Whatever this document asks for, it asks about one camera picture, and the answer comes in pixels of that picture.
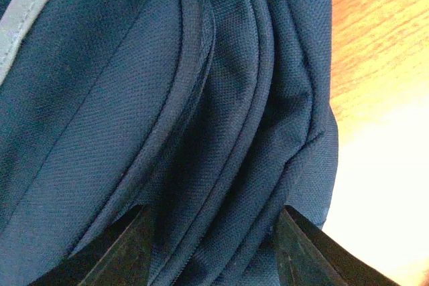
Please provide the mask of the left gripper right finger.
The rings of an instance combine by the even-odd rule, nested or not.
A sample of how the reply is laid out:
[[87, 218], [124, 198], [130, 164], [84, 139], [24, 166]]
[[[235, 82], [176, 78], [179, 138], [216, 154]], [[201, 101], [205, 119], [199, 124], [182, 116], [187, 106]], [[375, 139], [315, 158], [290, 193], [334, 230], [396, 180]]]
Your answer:
[[289, 205], [276, 222], [273, 246], [281, 285], [397, 285]]

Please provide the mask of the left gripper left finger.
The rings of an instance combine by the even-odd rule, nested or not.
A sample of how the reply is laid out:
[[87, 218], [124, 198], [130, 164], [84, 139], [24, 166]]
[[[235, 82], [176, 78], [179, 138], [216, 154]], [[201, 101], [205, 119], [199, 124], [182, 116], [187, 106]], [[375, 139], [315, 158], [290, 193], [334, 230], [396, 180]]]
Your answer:
[[147, 285], [153, 215], [134, 206], [103, 233], [32, 285]]

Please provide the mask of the navy blue student backpack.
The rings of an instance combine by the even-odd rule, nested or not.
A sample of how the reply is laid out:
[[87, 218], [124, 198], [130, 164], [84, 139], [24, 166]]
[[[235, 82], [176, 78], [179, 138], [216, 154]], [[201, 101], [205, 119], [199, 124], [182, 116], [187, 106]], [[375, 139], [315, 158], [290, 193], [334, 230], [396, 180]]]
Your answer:
[[150, 206], [150, 285], [278, 285], [338, 162], [332, 0], [1, 0], [1, 284]]

